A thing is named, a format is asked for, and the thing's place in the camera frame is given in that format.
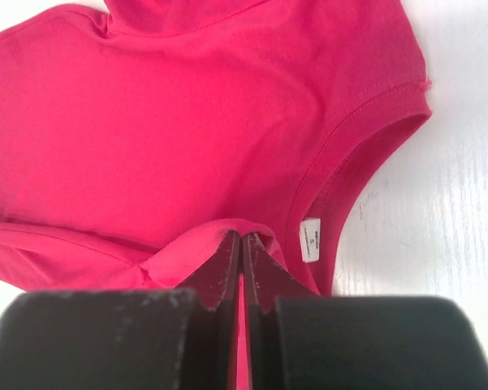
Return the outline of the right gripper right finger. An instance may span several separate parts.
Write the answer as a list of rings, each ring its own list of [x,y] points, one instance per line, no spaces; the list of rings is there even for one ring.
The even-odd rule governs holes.
[[[464,312],[441,297],[320,297],[243,239],[252,389],[488,389]]]

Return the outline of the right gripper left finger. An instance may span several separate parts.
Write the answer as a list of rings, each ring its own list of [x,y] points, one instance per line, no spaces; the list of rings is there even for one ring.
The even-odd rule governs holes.
[[[0,389],[233,389],[240,236],[173,289],[44,291],[0,318]]]

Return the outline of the pink t shirt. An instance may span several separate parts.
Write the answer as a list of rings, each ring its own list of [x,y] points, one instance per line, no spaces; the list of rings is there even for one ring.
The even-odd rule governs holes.
[[[176,288],[240,236],[320,297],[361,190],[429,117],[398,1],[67,4],[0,32],[0,280]]]

